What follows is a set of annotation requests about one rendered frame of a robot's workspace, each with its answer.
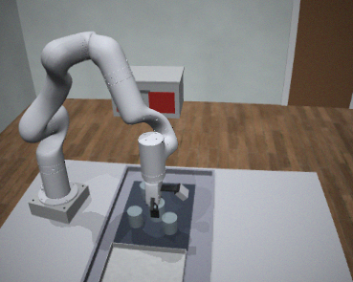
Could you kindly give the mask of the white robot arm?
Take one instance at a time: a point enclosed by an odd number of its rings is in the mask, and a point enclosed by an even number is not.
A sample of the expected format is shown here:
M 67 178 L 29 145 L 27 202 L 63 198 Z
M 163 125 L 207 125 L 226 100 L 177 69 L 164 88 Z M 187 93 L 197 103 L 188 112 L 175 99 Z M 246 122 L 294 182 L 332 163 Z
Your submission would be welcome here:
M 68 179 L 63 155 L 70 119 L 62 104 L 72 86 L 67 71 L 90 59 L 99 67 L 122 120 L 130 125 L 145 122 L 154 130 L 138 138 L 143 179 L 152 183 L 161 181 L 167 157 L 178 148 L 169 120 L 145 105 L 121 45 L 115 39 L 84 32 L 53 40 L 41 53 L 41 63 L 47 72 L 42 90 L 18 125 L 24 141 L 40 142 L 35 152 L 43 183 L 38 199 L 46 206 L 65 205 L 78 194 L 77 185 Z

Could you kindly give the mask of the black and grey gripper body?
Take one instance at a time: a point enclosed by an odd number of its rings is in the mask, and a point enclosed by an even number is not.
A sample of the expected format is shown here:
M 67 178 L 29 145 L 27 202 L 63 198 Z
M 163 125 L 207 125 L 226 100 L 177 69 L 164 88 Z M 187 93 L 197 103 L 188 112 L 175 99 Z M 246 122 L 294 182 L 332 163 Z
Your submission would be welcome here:
M 159 205 L 163 192 L 161 191 L 162 184 L 161 181 L 156 183 L 145 182 L 145 202 L 147 205 L 150 204 L 151 198 L 155 198 L 155 203 L 157 206 Z

